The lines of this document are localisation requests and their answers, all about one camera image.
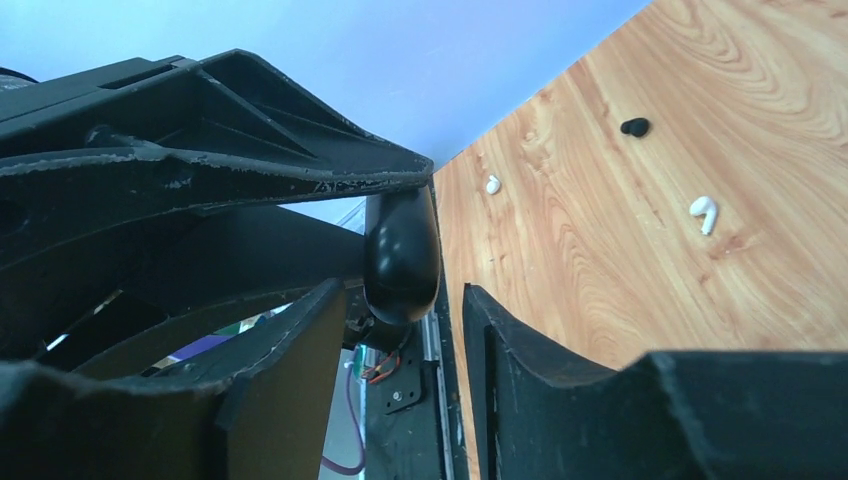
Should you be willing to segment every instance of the black plastic part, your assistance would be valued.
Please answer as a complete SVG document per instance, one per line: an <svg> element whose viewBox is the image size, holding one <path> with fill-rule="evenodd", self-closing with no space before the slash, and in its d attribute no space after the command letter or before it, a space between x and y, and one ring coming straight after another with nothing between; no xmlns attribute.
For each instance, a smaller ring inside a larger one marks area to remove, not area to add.
<svg viewBox="0 0 848 480"><path fill-rule="evenodd" d="M411 329L409 324L386 323L373 316L366 319L364 327L359 343L386 353L397 350Z"/></svg>
<svg viewBox="0 0 848 480"><path fill-rule="evenodd" d="M28 82L28 83L38 83L38 80L30 77L29 75L25 75L21 72L12 70L10 68L0 67L0 75L5 75L7 77L14 77L14 78L17 78L17 79L20 79L20 80L24 80L25 82Z"/></svg>
<svg viewBox="0 0 848 480"><path fill-rule="evenodd" d="M439 291L441 252L429 187L368 197L365 299L387 323L421 319Z"/></svg>
<svg viewBox="0 0 848 480"><path fill-rule="evenodd" d="M343 285L328 280L147 378L0 362L4 478L316 478L344 313Z"/></svg>
<svg viewBox="0 0 848 480"><path fill-rule="evenodd" d="M621 372L467 285L485 479L848 477L848 355L656 352Z"/></svg>
<svg viewBox="0 0 848 480"><path fill-rule="evenodd" d="M415 190L432 170L238 50L6 91L0 358L36 354L203 217Z"/></svg>

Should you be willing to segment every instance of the black earbud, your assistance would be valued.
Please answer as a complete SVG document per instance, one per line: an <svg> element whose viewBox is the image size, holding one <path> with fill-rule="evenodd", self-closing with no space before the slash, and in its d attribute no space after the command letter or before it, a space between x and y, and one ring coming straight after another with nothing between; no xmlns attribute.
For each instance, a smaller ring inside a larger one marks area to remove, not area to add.
<svg viewBox="0 0 848 480"><path fill-rule="evenodd" d="M647 118L634 118L621 124L621 133L625 135L633 135L634 137L644 137L648 130L651 129L651 122Z"/></svg>

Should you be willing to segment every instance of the black plastic panel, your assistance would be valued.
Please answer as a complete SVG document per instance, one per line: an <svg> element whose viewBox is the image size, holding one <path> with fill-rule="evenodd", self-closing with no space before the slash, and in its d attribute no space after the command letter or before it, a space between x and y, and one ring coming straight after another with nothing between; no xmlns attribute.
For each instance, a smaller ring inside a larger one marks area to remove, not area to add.
<svg viewBox="0 0 848 480"><path fill-rule="evenodd" d="M621 372L467 285L485 479L848 477L848 355L655 352Z"/></svg>

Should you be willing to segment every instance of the red wire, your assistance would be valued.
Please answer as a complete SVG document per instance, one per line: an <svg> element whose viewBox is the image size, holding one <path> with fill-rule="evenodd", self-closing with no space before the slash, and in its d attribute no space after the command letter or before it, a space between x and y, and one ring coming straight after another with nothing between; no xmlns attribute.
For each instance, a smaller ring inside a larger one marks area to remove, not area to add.
<svg viewBox="0 0 848 480"><path fill-rule="evenodd" d="M397 355L395 355L395 368L393 368L393 369L389 370L389 371L388 371L388 372L386 372L386 373L381 373L380 375L378 375L378 376L376 376L376 377L372 378L371 380L368 380L368 384L369 384L369 385L374 385L374 384L377 384L377 383L382 382L383 380L385 380L386 378L388 378L388 376L389 376L389 375L391 375L391 374L395 373L395 370L397 370L397 369L398 369L398 367L400 367L400 353L397 353Z"/></svg>

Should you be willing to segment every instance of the black metal bracket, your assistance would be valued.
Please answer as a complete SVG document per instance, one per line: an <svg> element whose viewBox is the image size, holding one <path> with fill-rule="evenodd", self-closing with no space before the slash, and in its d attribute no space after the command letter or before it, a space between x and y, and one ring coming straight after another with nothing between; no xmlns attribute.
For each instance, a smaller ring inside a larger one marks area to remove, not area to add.
<svg viewBox="0 0 848 480"><path fill-rule="evenodd" d="M422 400L421 366L414 358L402 359L398 371L380 384L378 394L385 413L392 414Z"/></svg>

